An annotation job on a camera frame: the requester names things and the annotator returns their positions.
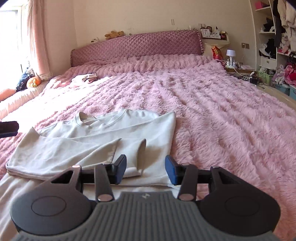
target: white sheet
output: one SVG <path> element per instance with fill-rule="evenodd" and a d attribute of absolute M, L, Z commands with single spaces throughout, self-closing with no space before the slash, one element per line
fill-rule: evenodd
<path fill-rule="evenodd" d="M 6 117 L 9 113 L 21 107 L 24 103 L 38 96 L 48 84 L 49 81 L 44 81 L 36 88 L 29 88 L 15 93 L 4 101 L 0 102 L 0 120 Z"/>

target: stuffed animal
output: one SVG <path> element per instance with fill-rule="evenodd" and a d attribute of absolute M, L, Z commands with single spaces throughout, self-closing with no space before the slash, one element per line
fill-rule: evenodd
<path fill-rule="evenodd" d="M 41 79 L 38 76 L 34 76 L 28 80 L 27 88 L 37 87 L 38 85 L 40 85 L 40 83 L 41 83 Z"/>
<path fill-rule="evenodd" d="M 123 34 L 124 34 L 123 31 L 120 31 L 120 32 L 111 31 L 110 34 L 105 34 L 105 37 L 106 37 L 106 40 L 108 40 L 108 39 L 113 39 L 113 38 L 121 37 L 121 36 L 123 36 Z"/>

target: floor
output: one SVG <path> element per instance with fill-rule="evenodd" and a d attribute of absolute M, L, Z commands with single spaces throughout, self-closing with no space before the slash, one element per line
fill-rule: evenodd
<path fill-rule="evenodd" d="M 265 88 L 265 90 L 260 86 L 257 86 L 258 89 L 270 94 L 271 96 L 276 97 L 279 101 L 285 103 L 287 106 L 296 111 L 296 100 L 290 98 L 289 96 L 277 90 L 276 88 L 267 85 L 263 85 L 263 87 Z"/>

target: quilted headboard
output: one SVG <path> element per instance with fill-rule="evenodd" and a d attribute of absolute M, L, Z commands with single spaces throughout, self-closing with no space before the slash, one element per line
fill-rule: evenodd
<path fill-rule="evenodd" d="M 71 52 L 71 66 L 92 60 L 109 60 L 116 57 L 133 57 L 155 54 L 203 53 L 199 33 L 194 30 L 163 31 L 135 34 L 97 42 Z"/>

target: black gripper pad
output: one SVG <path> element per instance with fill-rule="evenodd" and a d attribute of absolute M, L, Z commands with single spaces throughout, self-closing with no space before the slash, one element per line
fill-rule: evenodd
<path fill-rule="evenodd" d="M 115 201 L 98 203 L 88 220 L 76 229 L 56 236 L 20 232 L 13 239 L 21 240 L 279 241 L 272 232 L 256 237 L 223 233 L 205 221 L 194 202 L 177 200 L 171 192 L 123 192 Z"/>

